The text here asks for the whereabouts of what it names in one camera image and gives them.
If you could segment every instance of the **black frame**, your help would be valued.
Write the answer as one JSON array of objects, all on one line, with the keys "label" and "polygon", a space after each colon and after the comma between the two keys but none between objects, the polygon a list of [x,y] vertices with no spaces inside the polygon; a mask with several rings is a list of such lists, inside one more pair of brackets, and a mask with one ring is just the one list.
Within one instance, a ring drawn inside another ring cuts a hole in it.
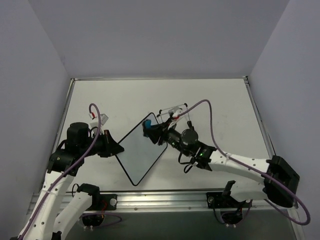
[{"label": "black frame", "polygon": [[[155,115],[153,112],[150,112],[150,113],[149,113],[147,116],[145,116],[131,131],[129,131],[129,132],[118,142],[118,144],[120,144],[131,132],[133,132],[137,127],[139,127],[139,126],[143,123],[143,121],[146,120],[150,115],[153,115],[153,116],[154,116],[154,119],[156,120],[156,123],[159,124],[156,115]],[[124,166],[122,165],[121,161],[119,160],[118,155],[115,155],[116,159],[118,160],[119,164],[121,165],[122,169],[124,170],[126,176],[128,177],[128,179],[130,180],[130,182],[131,182],[131,184],[132,184],[133,186],[136,187],[136,186],[138,186],[138,185],[141,183],[141,181],[145,178],[145,176],[148,174],[148,172],[150,171],[150,169],[155,165],[155,163],[156,163],[156,162],[158,161],[158,159],[162,156],[162,154],[164,154],[164,152],[165,152],[165,151],[167,150],[167,148],[168,148],[168,144],[167,144],[167,143],[165,143],[165,144],[166,144],[165,149],[162,151],[162,153],[159,155],[159,157],[154,161],[154,163],[151,165],[151,167],[148,169],[148,171],[146,171],[145,175],[143,175],[143,177],[140,179],[140,181],[139,181],[137,184],[134,184],[134,183],[132,182],[129,174],[127,173],[126,169],[124,168]]]}]

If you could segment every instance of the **screw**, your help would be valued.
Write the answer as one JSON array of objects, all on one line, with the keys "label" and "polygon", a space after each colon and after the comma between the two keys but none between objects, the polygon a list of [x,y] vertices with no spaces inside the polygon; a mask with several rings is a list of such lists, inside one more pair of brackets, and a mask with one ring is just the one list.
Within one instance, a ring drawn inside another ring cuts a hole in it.
[{"label": "screw", "polygon": [[110,199],[110,205],[115,206],[117,204],[117,200],[115,198]]},{"label": "screw", "polygon": [[208,203],[212,204],[215,201],[213,196],[208,197]]}]

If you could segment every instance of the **black joint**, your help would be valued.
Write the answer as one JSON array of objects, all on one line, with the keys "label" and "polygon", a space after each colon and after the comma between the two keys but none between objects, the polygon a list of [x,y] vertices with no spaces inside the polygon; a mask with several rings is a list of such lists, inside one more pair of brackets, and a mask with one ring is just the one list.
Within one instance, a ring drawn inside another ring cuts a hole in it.
[{"label": "black joint", "polygon": [[192,122],[191,121],[187,121],[186,124],[188,125],[188,127],[192,130],[195,130],[194,126],[192,126]]},{"label": "black joint", "polygon": [[225,185],[225,188],[223,190],[222,196],[230,196],[231,188],[235,183],[236,183],[235,180],[228,181],[227,184]]},{"label": "black joint", "polygon": [[109,130],[105,130],[104,135],[98,137],[95,149],[101,158],[109,158],[125,151],[125,149],[113,139]]},{"label": "black joint", "polygon": [[53,232],[51,240],[61,240],[61,231]]},{"label": "black joint", "polygon": [[95,207],[100,203],[101,195],[100,195],[100,188],[95,185],[91,185],[88,183],[83,183],[81,186],[78,187],[76,190],[78,193],[83,192],[87,193],[89,196],[92,196],[92,205],[91,207]]},{"label": "black joint", "polygon": [[[300,176],[293,170],[293,168],[280,156],[273,156],[272,159],[266,161],[269,164],[266,174],[276,179],[287,187],[291,192],[296,194]],[[264,179],[264,192],[268,196],[269,200],[273,203],[284,207],[292,208],[294,205],[294,198],[283,190],[274,181],[265,178]]]}]

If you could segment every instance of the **blue object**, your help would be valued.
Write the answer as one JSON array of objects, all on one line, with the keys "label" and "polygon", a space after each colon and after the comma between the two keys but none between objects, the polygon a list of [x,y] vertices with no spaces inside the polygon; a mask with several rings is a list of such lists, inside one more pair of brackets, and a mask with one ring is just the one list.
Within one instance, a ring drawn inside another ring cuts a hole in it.
[{"label": "blue object", "polygon": [[146,129],[149,129],[151,128],[151,120],[150,119],[147,119],[144,121],[144,126]]}]

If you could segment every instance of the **black bracket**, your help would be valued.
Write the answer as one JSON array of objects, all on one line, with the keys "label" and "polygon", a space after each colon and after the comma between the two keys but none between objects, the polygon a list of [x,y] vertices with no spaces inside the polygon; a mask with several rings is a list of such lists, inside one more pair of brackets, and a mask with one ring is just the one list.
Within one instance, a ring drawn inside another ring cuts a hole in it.
[{"label": "black bracket", "polygon": [[60,231],[52,233],[51,240],[61,240],[61,234],[62,234],[62,232],[60,232]]},{"label": "black bracket", "polygon": [[[286,186],[291,192],[296,194],[300,176],[296,171],[280,156],[273,156],[271,160],[267,160],[269,168],[266,174],[270,175],[274,179],[278,180],[284,186]],[[294,199],[285,190],[283,190],[278,184],[264,179],[265,188],[263,191],[268,196],[268,199],[273,203],[284,207],[292,208],[294,205]]]},{"label": "black bracket", "polygon": [[76,191],[78,193],[88,193],[92,196],[92,205],[88,208],[88,211],[112,211],[117,209],[118,195],[101,194],[98,186],[83,183]]},{"label": "black bracket", "polygon": [[[50,156],[47,172],[64,172],[74,164],[92,144],[91,130],[87,123],[72,123],[66,131],[66,139],[59,144],[56,151]],[[86,156],[97,154],[101,158],[109,158],[124,151],[125,149],[112,138],[110,131],[104,130],[104,134],[97,137],[94,146]],[[83,159],[68,174],[75,177],[84,162]]]},{"label": "black bracket", "polygon": [[88,208],[88,211],[113,211],[117,209],[117,194],[101,194],[97,205]]},{"label": "black bracket", "polygon": [[[231,196],[223,196],[222,191],[207,192],[206,203],[209,209],[236,209],[241,204]],[[243,208],[248,208],[249,203],[245,203]]]}]

